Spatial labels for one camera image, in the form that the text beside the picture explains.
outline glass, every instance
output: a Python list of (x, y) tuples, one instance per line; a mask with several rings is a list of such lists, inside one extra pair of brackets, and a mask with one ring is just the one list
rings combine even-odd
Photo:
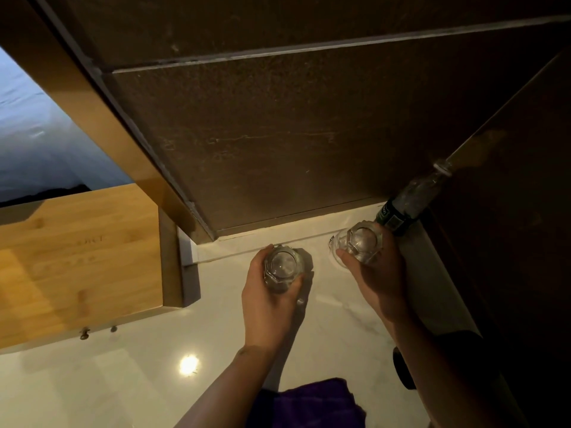
[(337, 249), (347, 251), (360, 262), (366, 264), (381, 250), (382, 233), (377, 229), (375, 223), (362, 221), (331, 237), (329, 247), (335, 261), (344, 268), (346, 267), (343, 261), (335, 252)]
[(264, 260), (264, 281), (274, 293), (285, 293), (304, 271), (303, 258), (289, 246), (276, 246)]

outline purple towel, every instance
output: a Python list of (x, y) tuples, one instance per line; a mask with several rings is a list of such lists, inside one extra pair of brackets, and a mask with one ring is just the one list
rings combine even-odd
[(247, 428), (364, 428), (365, 412), (342, 378), (276, 393), (261, 390)]

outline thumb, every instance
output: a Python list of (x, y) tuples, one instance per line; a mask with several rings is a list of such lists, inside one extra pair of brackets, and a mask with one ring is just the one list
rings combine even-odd
[(343, 249), (338, 249), (335, 253), (343, 261), (343, 264), (347, 266), (353, 277), (356, 278), (361, 271), (361, 262)]
[(288, 288), (288, 291), (285, 293), (289, 298), (297, 300), (297, 296), (299, 295), (299, 292), (302, 289), (303, 277), (304, 274), (301, 273), (297, 275), (296, 279), (291, 283), (291, 285)]

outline dark wooden panel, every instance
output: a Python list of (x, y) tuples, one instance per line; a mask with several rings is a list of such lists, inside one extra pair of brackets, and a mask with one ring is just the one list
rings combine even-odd
[(571, 11), (570, 0), (47, 0), (101, 65)]
[(567, 49), (454, 158), (432, 205), (431, 237), (539, 427), (567, 418), (571, 381), (570, 72)]
[(221, 230), (394, 193), (479, 128), (568, 30), (446, 36), (106, 81)]

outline wrist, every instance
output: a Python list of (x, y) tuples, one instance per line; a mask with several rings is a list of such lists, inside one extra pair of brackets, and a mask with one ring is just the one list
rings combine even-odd
[(245, 344), (236, 353), (235, 360), (253, 360), (261, 366), (267, 366), (268, 368), (272, 366), (275, 359), (275, 351), (270, 348), (263, 347), (260, 345), (248, 345)]

